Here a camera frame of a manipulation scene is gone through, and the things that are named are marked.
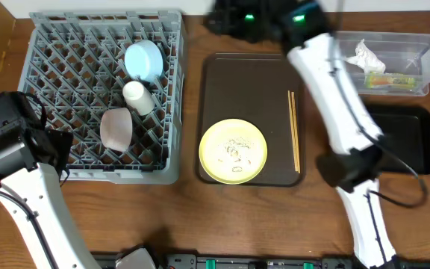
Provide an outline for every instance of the transparent plastic bin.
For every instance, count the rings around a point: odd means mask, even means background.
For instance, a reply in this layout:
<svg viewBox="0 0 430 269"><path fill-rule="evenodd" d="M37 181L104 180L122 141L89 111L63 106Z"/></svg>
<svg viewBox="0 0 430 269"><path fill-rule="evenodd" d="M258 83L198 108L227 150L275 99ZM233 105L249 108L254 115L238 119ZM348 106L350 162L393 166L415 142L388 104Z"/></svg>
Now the transparent plastic bin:
<svg viewBox="0 0 430 269"><path fill-rule="evenodd" d="M39 97L48 114L47 129L74 134L67 163L69 180L175 182L187 70L180 12L30 13L30 17L36 28L18 91ZM151 40L164 51L164 72L154 84L146 85L155 109L146 116L131 112L131 145L117 152L104 147L99 127L104 112L126 106L122 89L132 79L124 54L139 40ZM33 107L40 114L34 103Z"/></svg>
<svg viewBox="0 0 430 269"><path fill-rule="evenodd" d="M370 88L364 71L353 64L346 63L359 93L396 96L424 96L429 92L430 83L430 34L400 34L361 31L339 31L337 37L341 54L346 57L355 55L357 44L364 39L364 44L379 60L386 64L385 73L370 74L374 78L409 78L414 83L412 88L396 86L378 86Z"/></svg>

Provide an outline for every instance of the white crumpled paper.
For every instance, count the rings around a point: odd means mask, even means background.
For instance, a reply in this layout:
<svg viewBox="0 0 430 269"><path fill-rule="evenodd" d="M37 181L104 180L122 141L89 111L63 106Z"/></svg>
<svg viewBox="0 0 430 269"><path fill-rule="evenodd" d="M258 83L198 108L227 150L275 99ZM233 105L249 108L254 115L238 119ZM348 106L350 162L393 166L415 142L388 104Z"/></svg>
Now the white crumpled paper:
<svg viewBox="0 0 430 269"><path fill-rule="evenodd" d="M364 45L364 40L356 46L356 56L346 58L345 61L359 66L364 70L365 74L371 72L382 74L386 70L386 65Z"/></svg>

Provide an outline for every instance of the dish rack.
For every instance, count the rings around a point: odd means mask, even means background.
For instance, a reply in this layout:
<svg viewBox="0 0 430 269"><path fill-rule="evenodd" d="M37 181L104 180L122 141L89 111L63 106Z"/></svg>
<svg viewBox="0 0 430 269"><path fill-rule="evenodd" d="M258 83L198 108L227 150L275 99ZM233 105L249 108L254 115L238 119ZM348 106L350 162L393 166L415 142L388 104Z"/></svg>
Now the dish rack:
<svg viewBox="0 0 430 269"><path fill-rule="evenodd" d="M172 184L178 179L181 100L187 70L185 30L175 10L119 13L31 13L31 35L18 91L45 105L47 129L74 134L69 180ZM164 52L164 73L151 91L156 108L131 112L134 132L125 152L102 145L99 126L109 109L125 107L131 81L125 50L151 40ZM40 110L32 103L37 114Z"/></svg>

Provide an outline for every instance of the light blue bowl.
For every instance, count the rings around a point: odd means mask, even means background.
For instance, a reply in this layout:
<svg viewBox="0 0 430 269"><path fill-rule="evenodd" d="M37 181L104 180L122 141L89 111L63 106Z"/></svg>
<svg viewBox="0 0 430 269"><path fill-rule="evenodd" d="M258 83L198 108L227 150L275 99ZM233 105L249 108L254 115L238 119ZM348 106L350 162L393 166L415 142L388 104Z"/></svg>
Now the light blue bowl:
<svg viewBox="0 0 430 269"><path fill-rule="evenodd" d="M132 79L152 83L163 72L162 53L150 40L141 40L130 45L125 52L124 62Z"/></svg>

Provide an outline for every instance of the white wall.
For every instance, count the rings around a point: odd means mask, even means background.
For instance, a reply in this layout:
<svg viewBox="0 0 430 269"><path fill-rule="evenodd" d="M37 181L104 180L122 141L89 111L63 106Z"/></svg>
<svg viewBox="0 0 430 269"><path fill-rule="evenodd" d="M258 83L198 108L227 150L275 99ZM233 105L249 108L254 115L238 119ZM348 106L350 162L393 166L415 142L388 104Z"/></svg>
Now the white wall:
<svg viewBox="0 0 430 269"><path fill-rule="evenodd" d="M327 11L335 11L339 0L320 0ZM430 0L345 0L344 11L430 10ZM188 15L202 15L213 0L0 0L17 19L34 11L121 11L175 8Z"/></svg>

